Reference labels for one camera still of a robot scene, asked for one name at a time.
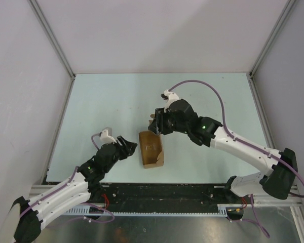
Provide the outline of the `brown cardboard box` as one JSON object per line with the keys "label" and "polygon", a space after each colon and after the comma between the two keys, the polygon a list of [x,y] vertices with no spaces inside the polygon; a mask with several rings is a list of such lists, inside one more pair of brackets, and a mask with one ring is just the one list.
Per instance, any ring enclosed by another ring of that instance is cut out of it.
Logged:
{"label": "brown cardboard box", "polygon": [[164,150],[161,135],[146,130],[138,134],[142,165],[145,169],[164,165]]}

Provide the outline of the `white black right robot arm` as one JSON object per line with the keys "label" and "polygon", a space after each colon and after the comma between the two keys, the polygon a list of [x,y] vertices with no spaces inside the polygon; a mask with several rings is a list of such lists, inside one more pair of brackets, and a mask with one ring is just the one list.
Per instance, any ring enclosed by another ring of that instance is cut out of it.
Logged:
{"label": "white black right robot arm", "polygon": [[261,147],[239,138],[224,125],[206,116],[198,116],[184,99],[168,108],[157,108],[149,120],[148,130],[159,135],[173,132],[186,134],[192,142],[225,151],[258,169],[248,176],[232,176],[224,189],[224,199],[236,203],[241,197],[256,192],[281,200],[291,195],[297,172],[295,152]]}

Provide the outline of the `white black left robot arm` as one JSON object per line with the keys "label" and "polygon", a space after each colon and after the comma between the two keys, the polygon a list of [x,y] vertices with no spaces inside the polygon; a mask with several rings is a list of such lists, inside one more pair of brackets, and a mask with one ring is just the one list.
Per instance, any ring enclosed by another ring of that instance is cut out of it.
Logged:
{"label": "white black left robot arm", "polygon": [[14,200],[20,205],[20,216],[13,234],[15,242],[33,242],[52,221],[71,208],[101,199],[100,184],[105,175],[120,160],[135,153],[137,143],[122,136],[103,139],[96,154],[81,166],[75,167],[72,175],[44,193],[25,199]]}

